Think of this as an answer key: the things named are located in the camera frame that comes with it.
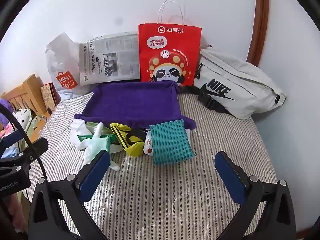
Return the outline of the white paper towel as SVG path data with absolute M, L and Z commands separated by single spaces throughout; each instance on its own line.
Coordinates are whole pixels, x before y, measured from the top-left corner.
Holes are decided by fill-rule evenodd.
M 87 129 L 86 123 L 82 119 L 74 119 L 70 124 L 70 141 L 76 146 L 80 144 L 80 135 L 92 135 L 92 132 Z

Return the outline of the yellow black pouch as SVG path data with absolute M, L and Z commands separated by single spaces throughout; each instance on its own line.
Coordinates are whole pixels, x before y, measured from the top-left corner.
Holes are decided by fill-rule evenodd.
M 131 128 L 119 123 L 111 123 L 110 129 L 127 155 L 138 157 L 143 154 L 144 143 L 148 133 L 146 129 Z

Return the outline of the fruit print wet wipe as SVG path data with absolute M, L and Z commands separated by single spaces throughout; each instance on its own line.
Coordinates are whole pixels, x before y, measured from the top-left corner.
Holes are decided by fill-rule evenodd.
M 153 156 L 152 150 L 152 138 L 151 138 L 151 131 L 148 130 L 146 134 L 146 139 L 144 142 L 143 153 L 149 156 Z

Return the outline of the teal knitted cloth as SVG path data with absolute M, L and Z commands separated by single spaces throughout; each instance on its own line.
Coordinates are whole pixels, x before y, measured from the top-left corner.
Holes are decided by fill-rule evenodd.
M 154 165 L 176 164 L 194 157 L 182 119 L 151 125 L 150 131 Z

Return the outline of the green tissue pack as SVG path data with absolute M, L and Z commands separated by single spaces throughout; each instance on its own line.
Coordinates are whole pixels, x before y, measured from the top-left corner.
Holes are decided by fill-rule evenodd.
M 87 122 L 86 127 L 92 134 L 94 134 L 98 130 L 98 128 L 101 128 L 101 135 L 113 134 L 110 128 L 101 126 L 96 122 Z

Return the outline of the white sponge block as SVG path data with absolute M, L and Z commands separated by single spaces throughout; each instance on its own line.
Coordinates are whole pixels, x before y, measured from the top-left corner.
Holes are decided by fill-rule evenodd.
M 185 129 L 185 133 L 187 135 L 188 141 L 191 142 L 191 129 Z

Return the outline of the brown patterned book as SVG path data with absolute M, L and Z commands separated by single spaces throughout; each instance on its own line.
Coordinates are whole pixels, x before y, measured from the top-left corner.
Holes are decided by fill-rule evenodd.
M 57 105 L 61 101 L 59 94 L 57 93 L 54 84 L 47 83 L 40 87 L 41 95 L 46 107 L 47 112 L 51 115 L 55 111 Z

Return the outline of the white Nike waist bag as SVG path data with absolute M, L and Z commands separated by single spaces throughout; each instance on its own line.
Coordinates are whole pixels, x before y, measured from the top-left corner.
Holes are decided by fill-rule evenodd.
M 242 120 L 280 107 L 287 98 L 258 67 L 210 46 L 200 50 L 194 87 L 207 109 Z

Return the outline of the purple towel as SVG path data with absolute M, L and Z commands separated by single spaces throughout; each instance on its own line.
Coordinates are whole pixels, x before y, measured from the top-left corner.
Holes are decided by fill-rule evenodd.
M 148 128 L 151 125 L 182 119 L 186 129 L 195 129 L 193 119 L 180 111 L 180 87 L 172 81 L 103 83 L 93 89 L 82 113 L 74 119 Z

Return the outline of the white Miniso plastic bag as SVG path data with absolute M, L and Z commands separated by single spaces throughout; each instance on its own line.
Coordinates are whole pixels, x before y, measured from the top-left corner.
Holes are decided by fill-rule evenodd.
M 61 100 L 87 94 L 89 86 L 80 85 L 79 46 L 61 33 L 46 47 L 47 69 Z

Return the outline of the folded newspaper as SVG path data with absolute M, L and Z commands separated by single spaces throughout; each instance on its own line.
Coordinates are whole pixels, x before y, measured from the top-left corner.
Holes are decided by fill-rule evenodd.
M 80 84 L 139 80 L 138 34 L 104 35 L 79 44 Z

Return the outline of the red panda paper bag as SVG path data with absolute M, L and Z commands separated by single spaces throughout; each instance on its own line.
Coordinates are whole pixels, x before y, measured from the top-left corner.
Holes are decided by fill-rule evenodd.
M 165 0 L 156 23 L 138 26 L 140 80 L 172 81 L 191 86 L 200 53 L 202 29 L 184 23 L 185 10 L 180 10 L 182 23 L 162 22 L 165 6 L 176 0 Z

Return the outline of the brown wooden door frame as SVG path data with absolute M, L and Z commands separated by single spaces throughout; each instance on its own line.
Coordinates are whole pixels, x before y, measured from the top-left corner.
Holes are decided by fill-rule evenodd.
M 269 17 L 269 0 L 255 0 L 255 12 L 252 39 L 247 55 L 247 62 L 259 66 L 264 49 Z

